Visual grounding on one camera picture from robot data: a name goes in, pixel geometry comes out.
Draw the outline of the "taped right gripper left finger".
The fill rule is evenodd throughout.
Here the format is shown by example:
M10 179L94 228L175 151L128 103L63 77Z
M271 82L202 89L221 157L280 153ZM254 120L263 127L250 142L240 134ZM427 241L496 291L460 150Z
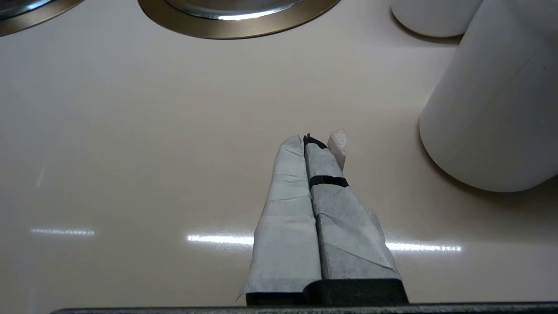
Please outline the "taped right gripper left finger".
M294 135L281 143L275 156L240 295L248 306L302 305L305 288L321 278L303 146Z

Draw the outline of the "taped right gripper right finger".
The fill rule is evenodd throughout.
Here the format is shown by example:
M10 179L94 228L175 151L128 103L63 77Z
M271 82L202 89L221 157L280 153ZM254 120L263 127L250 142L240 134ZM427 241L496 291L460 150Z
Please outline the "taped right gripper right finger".
M303 138L322 278L305 298L319 306L408 304L379 219L364 207L325 143Z

